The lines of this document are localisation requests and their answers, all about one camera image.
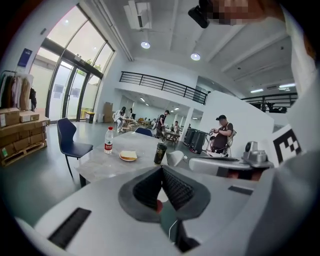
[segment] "blue sign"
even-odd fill
[[[18,66],[19,67],[23,67],[25,68],[27,66],[27,63],[29,61],[29,58],[32,54],[32,50],[29,50],[27,48],[24,48],[21,56],[20,56],[20,59],[19,59],[19,62],[18,62]]]

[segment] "balcony railing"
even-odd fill
[[[120,82],[147,86],[168,93],[182,96],[195,102],[206,104],[207,94],[184,84],[153,75],[122,71]]]
[[[296,92],[291,93],[279,93],[266,96],[256,96],[243,98],[242,100],[269,113],[286,113],[288,108],[296,102],[298,94]]]

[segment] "black equipment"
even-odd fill
[[[197,129],[190,128],[185,135],[183,144],[189,146]]]
[[[200,154],[202,152],[202,147],[205,143],[205,139],[207,137],[207,133],[201,130],[197,130],[194,133],[192,141],[190,143],[189,149],[191,152]]]

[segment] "plastic bottle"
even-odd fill
[[[113,139],[114,139],[114,131],[112,127],[109,127],[104,137],[104,153],[111,154]]]

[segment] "glass door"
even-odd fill
[[[68,94],[66,106],[66,117],[71,121],[78,121],[77,113],[79,107],[79,100],[81,96],[81,91],[85,84],[86,76],[86,72],[80,69],[76,69],[72,85]]]

